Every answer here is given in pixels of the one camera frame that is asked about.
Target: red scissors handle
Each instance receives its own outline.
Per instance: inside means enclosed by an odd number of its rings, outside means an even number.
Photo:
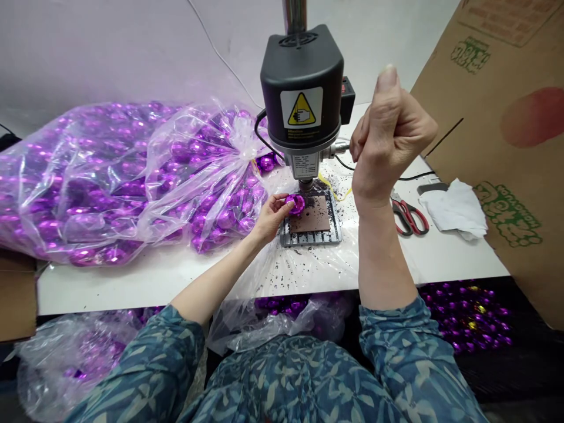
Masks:
[[[395,228],[397,229],[398,234],[403,235],[403,236],[413,235],[413,229],[412,229],[411,224],[409,223],[409,218],[407,217],[407,214],[406,214],[406,211],[404,210],[403,204],[401,204],[399,201],[392,200],[392,211],[394,212],[394,214],[398,215],[399,220],[401,221],[401,224],[403,225],[403,227],[405,229],[405,230],[402,230],[402,228],[400,228],[396,224]]]
[[[409,226],[411,226],[415,234],[425,235],[427,232],[429,232],[429,223],[427,222],[427,219],[425,218],[423,213],[420,212],[419,209],[416,209],[414,206],[406,203],[403,200],[401,202],[401,206],[404,209],[405,218],[408,220]],[[415,219],[413,218],[414,214],[417,215],[417,217],[419,217],[419,219],[421,220],[421,223],[423,224],[423,229],[420,229],[415,223]]]

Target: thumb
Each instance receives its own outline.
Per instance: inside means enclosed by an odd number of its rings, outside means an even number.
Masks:
[[[401,87],[398,71],[388,65],[378,75],[378,82],[370,106],[370,132],[376,139],[389,139],[394,136],[401,111]]]
[[[276,212],[276,216],[282,221],[283,218],[290,214],[290,211],[294,208],[294,202],[289,201]]]

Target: scissors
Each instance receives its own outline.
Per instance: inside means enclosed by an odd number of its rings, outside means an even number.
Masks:
[[[395,189],[392,189],[392,210],[395,214],[399,216],[401,223],[403,224],[405,231],[401,230],[401,228],[396,224],[395,228],[398,230],[398,234],[403,236],[411,236],[414,233],[417,235],[424,235],[429,232],[429,223],[423,213],[421,213],[418,209],[416,209],[411,204],[406,203],[401,199]],[[419,229],[413,215],[416,214],[417,217],[421,220],[423,224],[423,229]]]

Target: metal grate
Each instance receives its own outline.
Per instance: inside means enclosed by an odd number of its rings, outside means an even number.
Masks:
[[[332,245],[339,244],[343,240],[341,234],[341,223],[339,216],[336,213],[337,203],[331,192],[322,192],[327,200],[327,209],[329,211],[329,224],[331,229],[328,231],[314,231],[291,233],[290,232],[290,218],[284,219],[280,229],[280,244],[283,247],[297,247],[297,246],[310,246],[310,245]]]

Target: patterned blouse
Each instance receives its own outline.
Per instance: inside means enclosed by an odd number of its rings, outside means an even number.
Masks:
[[[184,407],[204,334],[169,305],[66,421],[487,422],[421,298],[360,320],[374,375],[334,343],[281,336],[225,358]]]

